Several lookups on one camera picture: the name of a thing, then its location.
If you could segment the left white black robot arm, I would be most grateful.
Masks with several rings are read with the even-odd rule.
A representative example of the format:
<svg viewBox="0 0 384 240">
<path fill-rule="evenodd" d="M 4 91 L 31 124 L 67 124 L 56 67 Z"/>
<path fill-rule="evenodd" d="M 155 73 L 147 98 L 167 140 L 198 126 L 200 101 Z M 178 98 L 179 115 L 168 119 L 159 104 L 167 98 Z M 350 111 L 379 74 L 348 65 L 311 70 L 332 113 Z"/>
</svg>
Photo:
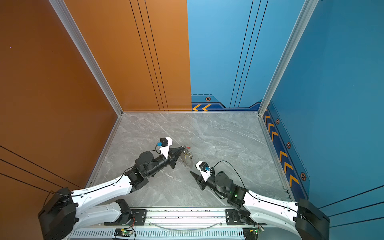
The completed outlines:
<svg viewBox="0 0 384 240">
<path fill-rule="evenodd" d="M 135 164 L 116 179 L 81 190 L 58 190 L 38 214 L 43 238 L 61 240 L 73 230 L 101 222 L 126 224 L 131 219 L 130 208 L 119 197 L 141 189 L 165 167 L 174 169 L 186 150 L 185 146 L 164 147 L 160 148 L 158 157 L 152 152 L 143 152 Z"/>
</svg>

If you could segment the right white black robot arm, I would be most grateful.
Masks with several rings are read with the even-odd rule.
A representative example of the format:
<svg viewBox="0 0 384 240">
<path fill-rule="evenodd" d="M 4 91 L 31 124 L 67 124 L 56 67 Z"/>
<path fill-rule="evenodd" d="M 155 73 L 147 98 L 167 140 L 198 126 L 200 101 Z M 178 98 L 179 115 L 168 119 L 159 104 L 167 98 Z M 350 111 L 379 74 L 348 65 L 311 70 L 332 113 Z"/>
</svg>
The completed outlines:
<svg viewBox="0 0 384 240">
<path fill-rule="evenodd" d="M 234 184 L 223 171 L 208 178 L 190 172 L 199 188 L 211 189 L 237 211 L 246 225 L 267 224 L 299 236 L 302 240 L 328 240 L 330 219 L 306 199 L 286 202 L 258 195 Z"/>
</svg>

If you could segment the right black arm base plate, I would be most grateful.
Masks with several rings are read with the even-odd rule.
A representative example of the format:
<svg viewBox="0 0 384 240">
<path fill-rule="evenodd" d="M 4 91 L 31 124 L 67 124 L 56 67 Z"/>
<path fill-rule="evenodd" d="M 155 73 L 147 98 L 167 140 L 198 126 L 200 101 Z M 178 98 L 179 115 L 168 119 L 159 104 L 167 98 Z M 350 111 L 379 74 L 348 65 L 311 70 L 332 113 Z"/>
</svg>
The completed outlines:
<svg viewBox="0 0 384 240">
<path fill-rule="evenodd" d="M 245 216 L 239 213 L 239 211 L 234 209 L 226 209 L 226 222 L 228 226 L 237 226 L 237 225 L 256 225 L 249 216 Z"/>
</svg>

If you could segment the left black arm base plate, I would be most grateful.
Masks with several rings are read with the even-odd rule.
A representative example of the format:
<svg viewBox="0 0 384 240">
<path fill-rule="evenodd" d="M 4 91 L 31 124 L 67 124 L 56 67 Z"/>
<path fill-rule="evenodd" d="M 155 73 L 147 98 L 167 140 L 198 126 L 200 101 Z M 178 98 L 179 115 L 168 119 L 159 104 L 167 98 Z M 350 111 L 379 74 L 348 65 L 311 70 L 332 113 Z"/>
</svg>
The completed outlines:
<svg viewBox="0 0 384 240">
<path fill-rule="evenodd" d="M 130 213 L 122 213 L 114 222 L 105 222 L 105 226 L 144 226 L 147 217 L 146 209 L 131 210 Z"/>
</svg>

